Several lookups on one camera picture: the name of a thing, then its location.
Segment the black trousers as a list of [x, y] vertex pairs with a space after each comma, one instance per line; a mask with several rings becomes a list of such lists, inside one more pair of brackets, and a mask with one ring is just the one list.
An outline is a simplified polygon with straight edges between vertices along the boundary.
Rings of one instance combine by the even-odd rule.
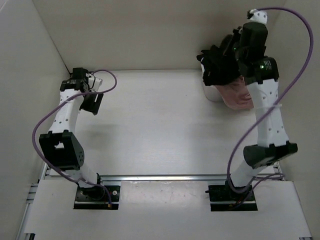
[[224, 55], [223, 50], [216, 45], [201, 50], [196, 59], [204, 68], [202, 79], [205, 86], [225, 86], [241, 76], [235, 58]]

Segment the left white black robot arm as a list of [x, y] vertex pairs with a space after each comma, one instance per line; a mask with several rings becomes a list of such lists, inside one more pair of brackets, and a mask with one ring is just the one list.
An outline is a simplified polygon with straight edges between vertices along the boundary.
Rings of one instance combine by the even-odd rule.
[[80, 191], [98, 201], [105, 195], [101, 177], [85, 164], [85, 151], [75, 136], [80, 111], [97, 115], [103, 94], [97, 91], [102, 81], [82, 67], [72, 70], [71, 77], [60, 86], [60, 108], [47, 133], [39, 136], [45, 160], [61, 176], [77, 184]]

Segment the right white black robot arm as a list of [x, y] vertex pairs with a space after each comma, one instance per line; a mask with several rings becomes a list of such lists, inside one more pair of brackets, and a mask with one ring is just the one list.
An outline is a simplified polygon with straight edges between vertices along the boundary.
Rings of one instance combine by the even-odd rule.
[[247, 22], [232, 46], [239, 72], [251, 96], [257, 129], [257, 143], [245, 146], [244, 160], [234, 172], [227, 172], [224, 193], [230, 200], [251, 190], [251, 183], [266, 167], [298, 151], [285, 131], [279, 104], [279, 71], [274, 58], [265, 55], [268, 30], [264, 23]]

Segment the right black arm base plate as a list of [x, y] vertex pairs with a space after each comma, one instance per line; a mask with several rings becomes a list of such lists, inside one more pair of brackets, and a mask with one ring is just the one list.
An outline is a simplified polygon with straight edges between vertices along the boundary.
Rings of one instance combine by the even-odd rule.
[[209, 185], [205, 191], [209, 196], [211, 212], [255, 212], [258, 211], [255, 195], [250, 192], [235, 193], [227, 185]]

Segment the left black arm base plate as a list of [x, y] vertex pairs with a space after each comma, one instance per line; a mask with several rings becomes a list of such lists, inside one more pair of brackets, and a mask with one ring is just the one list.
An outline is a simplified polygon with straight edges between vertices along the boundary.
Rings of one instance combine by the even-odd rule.
[[109, 204], [109, 196], [104, 188], [77, 187], [73, 208], [75, 210], [118, 210], [120, 202], [120, 185], [105, 185], [107, 188], [111, 204]]

